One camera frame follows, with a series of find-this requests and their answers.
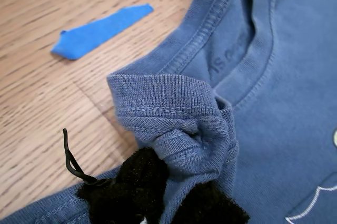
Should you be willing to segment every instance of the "black fabric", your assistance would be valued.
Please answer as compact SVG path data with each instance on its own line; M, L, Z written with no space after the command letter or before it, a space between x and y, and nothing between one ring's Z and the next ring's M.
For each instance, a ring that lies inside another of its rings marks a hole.
M244 224L248 214L213 182L197 184L183 200L171 224Z
M89 204L92 224L158 224L169 172L153 149L136 151L124 161L115 179L102 186L84 184L77 196Z

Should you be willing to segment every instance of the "blue t-shirt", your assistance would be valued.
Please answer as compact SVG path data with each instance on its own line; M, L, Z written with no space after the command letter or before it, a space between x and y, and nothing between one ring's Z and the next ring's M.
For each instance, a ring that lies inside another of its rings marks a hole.
M337 222L336 16L337 0L193 0L108 76L119 122L170 169L161 224L209 180L250 223ZM88 223L77 188L1 223Z

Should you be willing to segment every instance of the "seam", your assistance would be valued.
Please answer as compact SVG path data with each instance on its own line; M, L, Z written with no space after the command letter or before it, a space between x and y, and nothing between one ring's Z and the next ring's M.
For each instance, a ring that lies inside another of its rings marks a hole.
M137 126L125 126L126 129L131 129L133 131L145 131L145 132L160 132L160 133L166 133L170 130L164 130L162 131L160 128L143 128L143 127L137 127Z
M251 98L253 95L260 89L262 84L267 79L267 75L270 73L270 68L273 64L274 58L275 58L275 26L274 26L274 8L275 8L275 2L276 0L269 0L269 25L272 35L272 47L270 51L269 58L267 60L266 66L261 74L261 76L256 81L256 84L253 85L253 87L250 89L250 91L247 93L246 96L241 98L241 100L238 101L233 106L233 109L239 110L242 108L242 106Z
M41 221L45 220L46 217L49 218L52 215L57 214L58 212L60 212L63 208L66 208L67 206L71 205L74 202L79 201L79 199L71 199L68 202L65 202L62 205L59 205L57 208L55 208L54 210L48 212L47 214L43 215L41 218L39 218L38 220L35 221L35 224L40 223Z
M125 108L125 107L116 107L118 110L123 110L123 111L152 111L152 110L158 110L158 109L165 109L165 110L172 110L175 111L175 109L182 109L182 110L191 110L191 109L212 109L216 110L213 107L210 106L192 106L192 107L165 107L165 106L138 106L138 107L130 107L130 108Z
M81 219L83 219L83 217L85 217L87 215L88 215L88 213L84 213L81 216L77 217L76 219L72 220L71 222L67 222L67 224L75 224L75 223L77 223L78 221L80 221Z
M172 57L172 59L158 72L158 74L167 73L179 73L186 67L186 62L188 60L193 59L193 57L196 55L196 53L200 50L198 48L195 52L193 51L193 48L196 46L199 46L201 43L207 42L210 35L213 33L216 22L219 21L219 19L222 18L222 12L225 12L226 6L230 0L225 0L224 5L221 5L221 2L219 3L220 6L218 9L215 9L215 6L217 5L218 0L214 0L212 2L212 5L207 12L205 18L203 19L201 25L198 27L194 35L189 39L189 41Z
M181 133L181 134L176 134L173 136L170 136L168 138L165 138L163 140L156 140L156 143L154 144L156 147L159 147L160 145L164 144L166 141L174 139L174 138L178 138L180 136L186 135L185 133Z
M193 152L191 152L191 153L188 153L188 154L183 155L182 157L179 157L179 158L177 158L177 159L173 159L172 161L170 161L170 164L171 164L171 163L177 163L177 162L183 161L183 160L185 160L185 159L187 159L187 158L190 158L190 157L193 157L193 156L195 156L195 155L197 155L197 153L196 153L195 151L193 151Z
M181 114L184 116L187 116L188 118L194 118L191 114L188 114L183 111L178 111L178 110L191 110L191 109L208 109L211 111L216 111L215 108L211 108L208 106L194 106L194 107L176 107L176 108L170 108L170 107L146 107L146 106L141 106L141 107L133 107L133 108L116 108L116 111L121 111L121 112L164 112L164 113L170 113L170 114Z

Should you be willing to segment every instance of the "wood grain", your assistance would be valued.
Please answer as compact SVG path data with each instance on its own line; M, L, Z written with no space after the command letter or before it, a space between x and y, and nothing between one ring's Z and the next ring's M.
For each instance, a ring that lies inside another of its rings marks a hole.
M136 146L118 125L106 76L157 46L191 0L0 0L0 219L79 179L65 168L62 128L85 172ZM150 3L155 11L77 61L50 54L61 30Z

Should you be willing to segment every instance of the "blue tape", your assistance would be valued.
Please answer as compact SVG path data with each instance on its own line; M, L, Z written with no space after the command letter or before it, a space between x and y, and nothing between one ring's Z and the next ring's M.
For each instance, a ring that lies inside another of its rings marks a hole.
M108 17L61 31L51 52L70 60L81 58L152 11L150 4L125 7Z

